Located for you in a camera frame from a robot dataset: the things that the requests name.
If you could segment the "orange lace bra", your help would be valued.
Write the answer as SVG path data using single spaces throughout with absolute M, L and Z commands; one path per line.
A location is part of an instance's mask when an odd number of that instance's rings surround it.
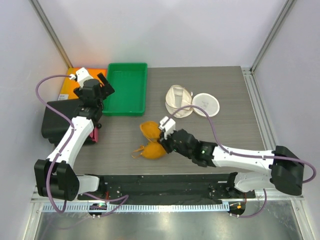
M 145 121 L 139 125 L 142 135 L 147 139 L 147 144 L 140 145 L 134 150 L 131 154 L 132 158 L 143 157 L 148 160 L 156 160 L 167 154 L 164 147 L 158 142 L 161 134 L 158 126 L 155 121 Z

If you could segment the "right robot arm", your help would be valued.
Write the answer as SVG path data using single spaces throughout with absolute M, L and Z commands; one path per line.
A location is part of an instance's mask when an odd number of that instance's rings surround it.
M 302 194 L 305 165 L 285 146 L 266 151 L 218 146 L 215 142 L 197 140 L 184 129 L 171 134 L 162 132 L 158 143 L 167 153 L 179 153 L 199 167 L 245 170 L 230 173 L 225 186 L 230 197 L 267 188 L 291 196 Z

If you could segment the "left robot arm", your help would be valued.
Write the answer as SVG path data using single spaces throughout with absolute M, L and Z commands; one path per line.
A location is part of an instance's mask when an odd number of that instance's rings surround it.
M 102 73 L 94 78 L 84 67 L 68 78 L 79 85 L 73 91 L 79 105 L 72 118 L 68 118 L 47 102 L 44 103 L 46 108 L 62 117 L 69 126 L 53 152 L 46 159 L 37 160 L 34 165 L 38 194 L 47 197 L 51 203 L 55 199 L 73 201 L 78 195 L 88 192 L 93 198 L 100 200 L 107 192 L 98 176 L 76 175 L 73 167 L 86 139 L 100 124 L 103 101 L 115 90 Z

